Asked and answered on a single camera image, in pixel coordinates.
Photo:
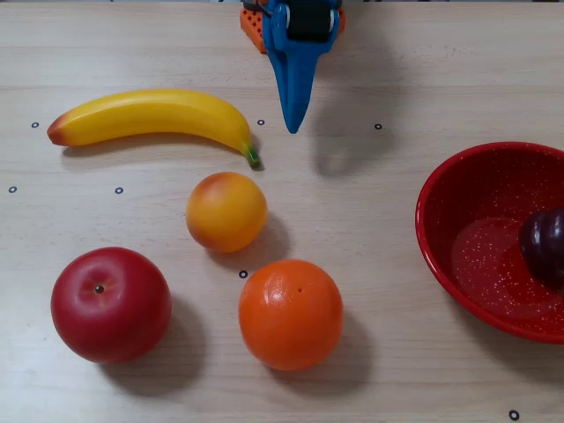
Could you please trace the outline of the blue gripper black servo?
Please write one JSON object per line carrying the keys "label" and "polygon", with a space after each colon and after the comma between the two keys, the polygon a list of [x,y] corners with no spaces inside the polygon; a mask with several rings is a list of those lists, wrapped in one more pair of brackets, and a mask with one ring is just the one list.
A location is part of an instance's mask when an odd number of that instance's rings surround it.
{"label": "blue gripper black servo", "polygon": [[268,4],[266,50],[278,84],[286,127],[299,130],[308,111],[319,58],[337,38],[339,1]]}

